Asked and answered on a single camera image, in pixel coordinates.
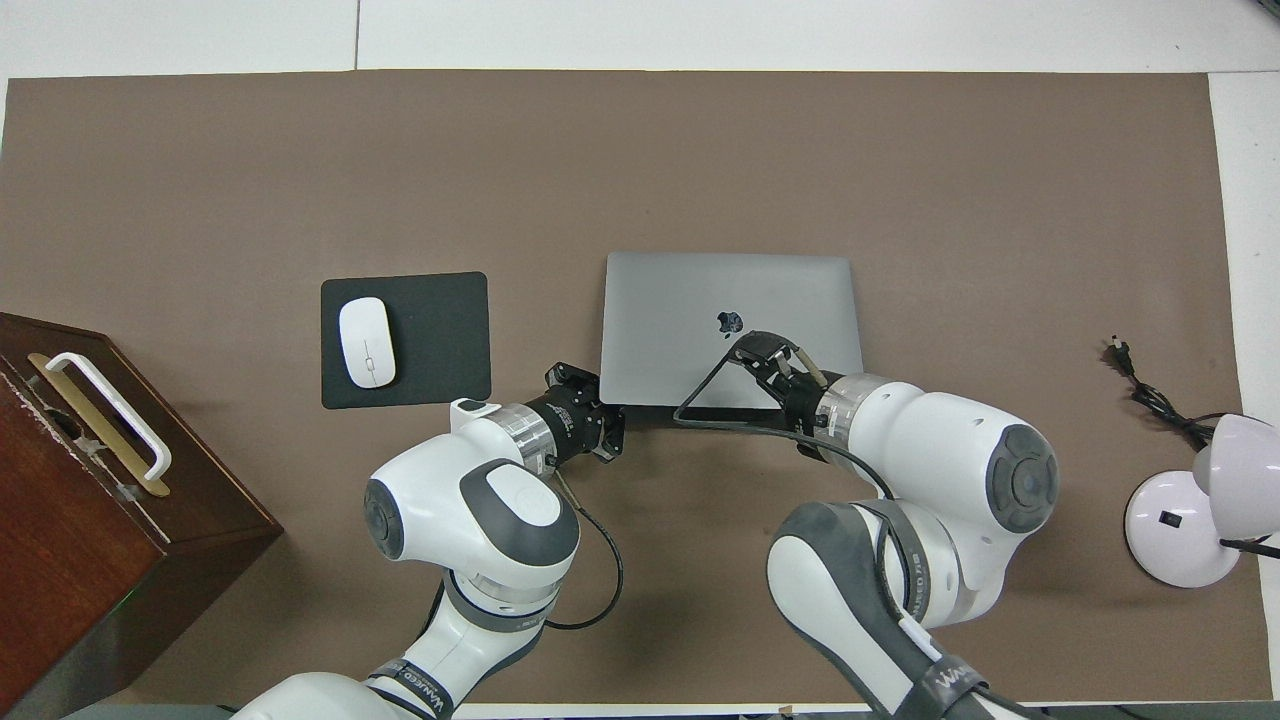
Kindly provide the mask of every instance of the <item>black mouse pad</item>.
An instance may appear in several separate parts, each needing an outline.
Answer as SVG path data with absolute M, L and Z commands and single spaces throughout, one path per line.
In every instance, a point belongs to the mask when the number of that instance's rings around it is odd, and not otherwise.
M 387 306 L 396 378 L 365 389 L 342 355 L 338 313 L 357 297 Z M 484 273 L 343 278 L 320 286 L 320 400 L 332 410 L 485 400 L 489 364 L 489 284 Z

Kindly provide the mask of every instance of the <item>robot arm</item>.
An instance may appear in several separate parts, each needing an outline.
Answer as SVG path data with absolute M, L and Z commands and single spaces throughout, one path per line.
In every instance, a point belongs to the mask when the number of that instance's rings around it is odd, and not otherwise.
M 366 486 L 378 550 L 445 570 L 422 635 L 364 683 L 294 675 L 236 717 L 445 720 L 534 648 L 579 542 L 573 510 L 543 480 L 576 455 L 613 460 L 623 432 L 595 375 L 557 364 L 547 380 L 522 405 L 453 402 L 449 433 L 392 459 Z
M 966 662 L 947 655 L 904 610 L 911 577 L 890 520 L 856 503 L 808 503 L 783 521 L 769 548 L 769 592 L 791 628 L 817 648 L 883 717 L 1034 717 L 986 691 Z M 899 538 L 910 532 L 899 525 Z
M 1014 551 L 1048 519 L 1059 475 L 1043 436 L 972 400 L 819 370 L 772 333 L 748 333 L 724 361 L 782 407 L 787 429 L 771 434 L 881 495 L 804 505 L 783 523 L 768 582 L 787 623 L 886 717 L 1020 716 L 925 628 L 989 610 Z

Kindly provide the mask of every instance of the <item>lamp shade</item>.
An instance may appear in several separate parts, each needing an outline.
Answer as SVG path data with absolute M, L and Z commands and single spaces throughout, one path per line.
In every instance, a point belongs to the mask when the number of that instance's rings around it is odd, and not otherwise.
M 1220 537 L 1253 539 L 1280 530 L 1280 432 L 1271 425 L 1222 416 L 1192 474 L 1211 498 Z

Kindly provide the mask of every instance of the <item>white mouse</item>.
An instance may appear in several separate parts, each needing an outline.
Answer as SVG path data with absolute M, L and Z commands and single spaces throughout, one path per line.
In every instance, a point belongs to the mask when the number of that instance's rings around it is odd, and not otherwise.
M 338 311 L 338 337 L 351 382 L 365 389 L 396 379 L 396 354 L 387 306 L 376 297 L 357 297 Z

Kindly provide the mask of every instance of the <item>desk lamp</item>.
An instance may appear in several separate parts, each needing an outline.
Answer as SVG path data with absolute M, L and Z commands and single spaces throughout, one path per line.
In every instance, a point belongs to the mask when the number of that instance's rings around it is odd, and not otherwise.
M 1280 432 L 1230 413 L 1184 418 L 1137 378 L 1129 343 L 1116 336 L 1103 359 L 1133 383 L 1134 402 L 1197 451 L 1189 473 L 1156 474 L 1129 498 L 1125 539 L 1138 565 L 1162 583 L 1202 588 L 1225 578 L 1240 552 L 1280 559 L 1280 551 L 1262 544 L 1280 532 Z

